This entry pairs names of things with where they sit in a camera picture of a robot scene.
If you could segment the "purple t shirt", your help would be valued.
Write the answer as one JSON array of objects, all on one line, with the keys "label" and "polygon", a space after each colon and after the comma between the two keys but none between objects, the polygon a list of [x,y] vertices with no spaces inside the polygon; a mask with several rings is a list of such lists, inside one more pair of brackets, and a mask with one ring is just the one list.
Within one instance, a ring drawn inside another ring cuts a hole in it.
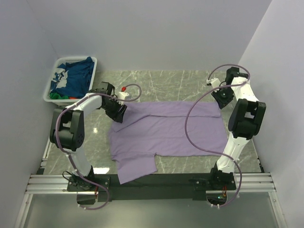
[{"label": "purple t shirt", "polygon": [[157,171],[155,155],[205,156],[198,147],[223,152],[227,133],[215,102],[129,103],[123,122],[108,132],[111,157],[121,184]]}]

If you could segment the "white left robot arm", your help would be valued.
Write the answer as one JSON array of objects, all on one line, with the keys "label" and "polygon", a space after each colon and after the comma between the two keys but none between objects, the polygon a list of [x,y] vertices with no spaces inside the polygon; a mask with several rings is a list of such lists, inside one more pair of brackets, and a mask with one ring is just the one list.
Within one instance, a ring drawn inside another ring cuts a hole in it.
[{"label": "white left robot arm", "polygon": [[103,82],[101,88],[90,90],[79,101],[67,107],[56,108],[53,112],[50,141],[57,148],[64,150],[64,154],[75,169],[71,174],[71,182],[85,191],[94,187],[95,175],[83,148],[84,118],[96,109],[103,109],[110,119],[122,123],[127,109],[124,101],[130,97],[126,89],[124,86],[120,92],[115,93],[112,84]]}]

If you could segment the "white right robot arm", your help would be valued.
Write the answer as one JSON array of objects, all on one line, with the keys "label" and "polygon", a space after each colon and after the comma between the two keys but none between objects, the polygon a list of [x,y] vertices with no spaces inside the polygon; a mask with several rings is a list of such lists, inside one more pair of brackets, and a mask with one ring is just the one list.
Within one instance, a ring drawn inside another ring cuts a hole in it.
[{"label": "white right robot arm", "polygon": [[208,77],[207,85],[212,86],[211,95],[220,109],[226,107],[233,99],[236,104],[228,121],[229,137],[223,155],[218,159],[216,167],[222,173],[233,173],[235,162],[246,144],[259,133],[266,112],[266,104],[255,96],[250,85],[250,73],[236,64],[225,64],[230,67],[226,78],[220,82],[218,78]]}]

